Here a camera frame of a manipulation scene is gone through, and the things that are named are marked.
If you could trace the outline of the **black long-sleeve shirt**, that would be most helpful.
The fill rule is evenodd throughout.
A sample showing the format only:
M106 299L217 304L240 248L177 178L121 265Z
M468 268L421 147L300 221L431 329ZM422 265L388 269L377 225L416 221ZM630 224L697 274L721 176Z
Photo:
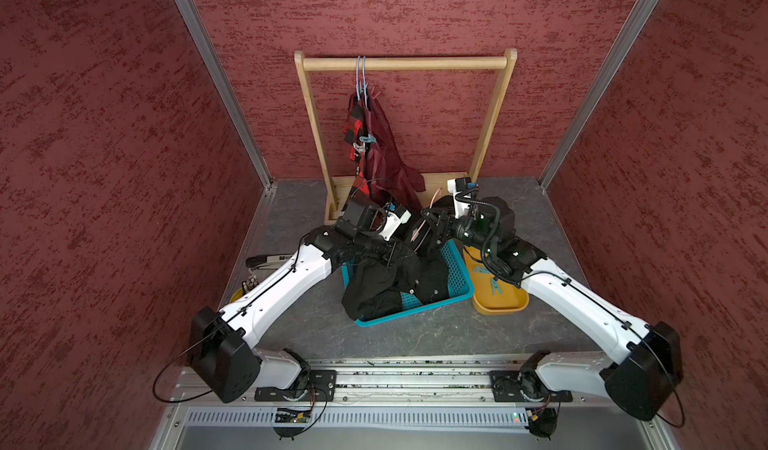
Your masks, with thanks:
M402 205L355 194L336 226L359 245L342 265L342 306L358 326L458 303L474 293L457 244Z

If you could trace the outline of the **pink wire hanger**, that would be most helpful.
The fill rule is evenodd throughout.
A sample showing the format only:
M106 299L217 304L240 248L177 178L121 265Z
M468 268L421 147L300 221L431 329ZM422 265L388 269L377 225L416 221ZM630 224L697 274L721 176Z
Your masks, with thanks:
M432 205L438 200L438 198L440 198L442 193L443 193L442 187L438 187L435 190L435 192L434 192L434 194L433 194L433 196L432 196L432 198L430 200L430 206L429 207L432 207ZM426 222L426 217L422 217L422 222L416 227L416 230L414 230L414 232L412 232L411 242L414 242L416 240L416 238L418 238L418 235L420 234L422 228L424 228L425 222Z

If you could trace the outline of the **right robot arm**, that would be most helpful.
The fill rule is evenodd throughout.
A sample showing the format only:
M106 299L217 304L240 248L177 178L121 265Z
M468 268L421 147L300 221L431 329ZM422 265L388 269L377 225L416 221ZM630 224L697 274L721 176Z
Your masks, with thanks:
M549 305L603 353L592 365L552 353L534 361L535 379L546 390L602 396L641 421L653 420L668 399L678 399L683 379L681 338L671 325L663 321L651 325L575 280L544 251L516 235L505 221L513 213L500 201L478 200L470 192L452 199L452 210L421 212L435 236L477 249L493 277Z

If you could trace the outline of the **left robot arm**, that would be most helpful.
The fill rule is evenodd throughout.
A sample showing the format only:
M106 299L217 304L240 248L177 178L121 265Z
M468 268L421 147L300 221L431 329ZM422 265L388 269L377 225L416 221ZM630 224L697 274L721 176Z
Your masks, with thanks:
M333 225L311 230L296 252L255 289L219 310L192 318L188 364L223 403L251 387L291 387L302 372L290 352L259 349L269 327L296 300L355 258L390 260L413 213L400 205L380 207L354 196Z

